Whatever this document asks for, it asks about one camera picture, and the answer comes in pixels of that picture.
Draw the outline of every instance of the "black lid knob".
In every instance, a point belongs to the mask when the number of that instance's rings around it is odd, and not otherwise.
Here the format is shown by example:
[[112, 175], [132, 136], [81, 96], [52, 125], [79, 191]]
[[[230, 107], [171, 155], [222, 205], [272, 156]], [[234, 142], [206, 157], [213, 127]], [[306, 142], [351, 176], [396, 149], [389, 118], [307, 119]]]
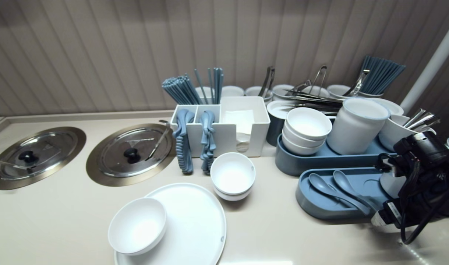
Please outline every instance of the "black lid knob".
[[38, 158], [33, 154], [33, 151], [23, 151], [21, 154], [19, 154], [19, 160], [23, 160], [26, 163], [33, 163], [34, 161], [37, 161]]
[[141, 160], [141, 156], [138, 154], [136, 148], [128, 148], [123, 152], [123, 156], [128, 158], [129, 164], [135, 164]]

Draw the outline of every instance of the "metal lid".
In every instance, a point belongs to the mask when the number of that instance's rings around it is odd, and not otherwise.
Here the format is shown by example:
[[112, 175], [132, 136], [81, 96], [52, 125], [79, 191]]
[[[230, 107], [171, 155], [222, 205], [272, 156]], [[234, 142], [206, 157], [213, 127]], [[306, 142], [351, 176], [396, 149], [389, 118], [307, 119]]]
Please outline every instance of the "metal lid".
[[148, 159], [165, 129], [162, 124], [140, 124], [111, 134], [90, 153], [86, 165], [88, 175], [106, 186], [131, 185], [155, 175], [176, 154], [175, 139], [169, 132], [154, 156]]
[[85, 133], [74, 127], [40, 131], [18, 141], [0, 154], [0, 161], [31, 169], [0, 164], [0, 189], [20, 188], [46, 178], [71, 161], [84, 144]]

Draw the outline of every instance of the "gray spoon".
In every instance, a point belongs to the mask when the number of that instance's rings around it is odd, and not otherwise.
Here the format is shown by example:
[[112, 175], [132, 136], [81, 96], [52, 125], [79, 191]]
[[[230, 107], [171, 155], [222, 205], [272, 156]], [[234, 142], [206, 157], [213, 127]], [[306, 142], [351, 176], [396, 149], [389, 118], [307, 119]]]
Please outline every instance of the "gray spoon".
[[349, 193], [353, 197], [357, 198], [359, 201], [361, 201], [364, 205], [372, 208], [374, 211], [380, 210], [380, 207], [377, 207], [374, 205], [371, 201], [367, 200], [364, 196], [362, 196], [360, 193], [358, 193], [350, 184], [349, 179], [347, 179], [346, 174], [344, 174], [340, 170], [334, 170], [334, 173], [332, 175], [334, 177], [334, 180], [336, 181], [339, 188], [342, 188], [345, 192]]
[[362, 213], [364, 213], [364, 215], [369, 215], [370, 213], [370, 209], [367, 208], [365, 205], [359, 203], [358, 201], [350, 198], [349, 196], [346, 196], [340, 192], [334, 191], [329, 184], [326, 183], [326, 181], [324, 181], [324, 179], [321, 178], [321, 176], [319, 176], [316, 173], [311, 173], [309, 176], [309, 180], [310, 183], [312, 184], [312, 186], [319, 190], [322, 193], [325, 193], [327, 195], [331, 195], [333, 197], [336, 198], [340, 198], [343, 199], [345, 201], [347, 201], [348, 203], [354, 205], [357, 209], [359, 209]]

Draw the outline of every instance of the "utensil holder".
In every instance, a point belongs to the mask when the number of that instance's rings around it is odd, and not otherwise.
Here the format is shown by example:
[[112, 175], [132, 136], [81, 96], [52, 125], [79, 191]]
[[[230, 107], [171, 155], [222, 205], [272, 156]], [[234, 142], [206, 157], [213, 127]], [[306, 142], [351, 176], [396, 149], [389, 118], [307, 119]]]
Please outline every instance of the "utensil holder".
[[[176, 115], [181, 109], [187, 109], [195, 114], [193, 122], [186, 125], [193, 158], [199, 158], [203, 148], [201, 144], [203, 127], [200, 123], [200, 117], [206, 110], [215, 114], [215, 122], [212, 125], [215, 129], [213, 135], [216, 144], [215, 157], [228, 152], [238, 152], [248, 157], [256, 157], [262, 154], [262, 147], [270, 124], [270, 118], [262, 97], [223, 97], [219, 105], [177, 105], [171, 119], [171, 127], [174, 131], [178, 128]], [[226, 111], [250, 109], [253, 110], [254, 123], [252, 124], [249, 148], [245, 152], [239, 152], [236, 147], [236, 124], [225, 124], [221, 121]]]

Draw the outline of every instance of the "beige countertop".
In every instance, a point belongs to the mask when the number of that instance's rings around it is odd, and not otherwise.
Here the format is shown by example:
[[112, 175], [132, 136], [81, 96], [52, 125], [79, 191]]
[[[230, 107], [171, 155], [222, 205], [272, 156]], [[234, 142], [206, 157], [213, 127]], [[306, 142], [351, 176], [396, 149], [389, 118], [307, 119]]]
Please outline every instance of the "beige countertop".
[[[56, 119], [13, 122], [0, 132], [0, 153], [20, 139], [58, 126], [74, 126], [87, 135], [78, 156], [52, 176], [29, 186], [0, 191], [0, 265], [113, 265], [107, 230], [127, 202], [170, 183], [194, 183], [213, 193], [209, 176], [194, 159], [194, 174], [182, 175], [176, 158], [142, 183], [106, 187], [85, 171], [90, 151], [106, 136], [153, 119]], [[449, 219], [430, 223], [411, 245], [399, 233], [380, 233], [367, 223], [336, 224], [317, 220], [295, 199], [298, 179], [275, 166], [275, 148], [251, 158], [257, 172], [243, 201], [220, 199], [226, 213], [227, 239], [220, 265], [300, 264], [449, 264]]]

